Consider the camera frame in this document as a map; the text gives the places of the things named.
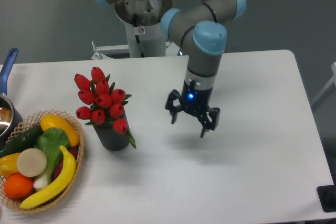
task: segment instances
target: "bok choy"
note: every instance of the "bok choy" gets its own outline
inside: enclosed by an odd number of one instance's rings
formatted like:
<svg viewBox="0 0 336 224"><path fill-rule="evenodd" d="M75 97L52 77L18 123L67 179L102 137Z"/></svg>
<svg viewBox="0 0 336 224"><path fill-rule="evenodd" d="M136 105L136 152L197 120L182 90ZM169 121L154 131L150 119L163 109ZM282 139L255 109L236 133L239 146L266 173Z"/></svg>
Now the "bok choy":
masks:
<svg viewBox="0 0 336 224"><path fill-rule="evenodd" d="M51 183L52 173L62 161L63 155L60 145L69 147L69 138L64 130L50 128L46 130L36 141L35 148L40 149L47 157L47 167L34 179L34 188L41 190Z"/></svg>

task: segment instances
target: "yellow bell pepper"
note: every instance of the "yellow bell pepper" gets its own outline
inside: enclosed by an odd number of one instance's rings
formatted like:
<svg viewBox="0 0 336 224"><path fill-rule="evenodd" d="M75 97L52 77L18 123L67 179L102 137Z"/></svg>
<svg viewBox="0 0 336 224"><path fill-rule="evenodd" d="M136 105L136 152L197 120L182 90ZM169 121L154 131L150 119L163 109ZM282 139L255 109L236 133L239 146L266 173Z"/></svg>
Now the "yellow bell pepper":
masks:
<svg viewBox="0 0 336 224"><path fill-rule="evenodd" d="M18 169L16 167L16 161L19 157L19 153L10 154L0 158L0 175L4 177L9 177L15 173L18 173Z"/></svg>
<svg viewBox="0 0 336 224"><path fill-rule="evenodd" d="M75 147L79 144L79 137L75 129L71 126L70 123L68 123L67 120L58 115L53 114L45 115L41 119L41 128L44 132L49 128L62 129L68 135L70 147Z"/></svg>
<svg viewBox="0 0 336 224"><path fill-rule="evenodd" d="M47 187L30 195L20 204L22 209L32 209L48 200L56 197L72 181L76 171L76 160L74 156L63 146L59 147L63 153L63 168L59 176Z"/></svg>

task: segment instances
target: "blue pot handle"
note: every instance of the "blue pot handle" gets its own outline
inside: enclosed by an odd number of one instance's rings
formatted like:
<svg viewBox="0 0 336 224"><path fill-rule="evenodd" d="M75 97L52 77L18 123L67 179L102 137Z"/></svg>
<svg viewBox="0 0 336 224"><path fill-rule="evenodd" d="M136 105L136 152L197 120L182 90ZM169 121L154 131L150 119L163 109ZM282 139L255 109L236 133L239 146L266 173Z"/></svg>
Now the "blue pot handle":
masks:
<svg viewBox="0 0 336 224"><path fill-rule="evenodd" d="M17 48L12 48L6 58L6 61L0 72L0 94L7 94L7 80L16 56L19 53Z"/></svg>

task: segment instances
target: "artificial flower bouquet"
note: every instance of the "artificial flower bouquet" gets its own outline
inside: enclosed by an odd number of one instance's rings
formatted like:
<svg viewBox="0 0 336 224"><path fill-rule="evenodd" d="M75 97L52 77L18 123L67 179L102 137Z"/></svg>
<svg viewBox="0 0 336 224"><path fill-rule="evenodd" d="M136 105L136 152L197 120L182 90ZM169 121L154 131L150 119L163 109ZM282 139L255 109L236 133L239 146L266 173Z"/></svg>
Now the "artificial flower bouquet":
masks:
<svg viewBox="0 0 336 224"><path fill-rule="evenodd" d="M115 82L109 85L110 74L105 76L99 67L91 70L92 80L81 74L75 75L75 83L79 88L79 99L88 106L82 106L76 111L76 116L82 120L90 120L85 125L111 124L116 132L125 134L130 144L136 148L127 121L123 118L124 106L132 95L122 89L114 89Z"/></svg>

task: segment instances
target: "wicker basket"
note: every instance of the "wicker basket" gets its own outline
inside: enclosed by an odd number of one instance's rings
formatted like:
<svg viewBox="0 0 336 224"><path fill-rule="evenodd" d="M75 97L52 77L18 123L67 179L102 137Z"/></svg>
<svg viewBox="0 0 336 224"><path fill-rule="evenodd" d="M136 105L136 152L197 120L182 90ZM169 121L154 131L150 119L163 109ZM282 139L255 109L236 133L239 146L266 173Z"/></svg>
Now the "wicker basket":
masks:
<svg viewBox="0 0 336 224"><path fill-rule="evenodd" d="M39 112L39 113L35 113L33 116L29 116L27 119L25 119L22 123L19 123L18 127L16 127L14 129L14 132L11 133L10 137L8 138L8 141L11 141L14 137L18 136L21 132L35 126L36 124L39 124L41 119L43 118L43 116L47 115L47 114L54 114L54 115L59 115L61 117L63 117L64 119L66 119L71 125L72 127L76 130L78 136L79 136L79 149L78 149L78 158L77 158L77 166L76 166L76 171L75 171L75 175L71 181L71 183L69 184L69 186L59 195L58 198L56 198L54 201L37 206L33 209L21 209L20 208L20 204L23 201L22 199L9 199L3 189L4 189L4 184L6 181L6 178L3 176L0 176L0 201L6 205L7 208L10 208L16 212L20 212L23 214L34 214L37 212L41 212L44 210L47 210L51 207L53 207L54 205L56 205L57 203L59 203L68 193L68 191L71 189L71 187L73 186L77 176L78 176L78 172L80 170L81 164L82 164L82 160L83 160L83 153L84 153L84 133L83 133L83 129L80 125L80 123L77 121L77 119L75 119L73 116L71 116L70 114L66 113L66 112L61 112L61 111L55 111L55 110L51 110L51 111L43 111L43 112Z"/></svg>

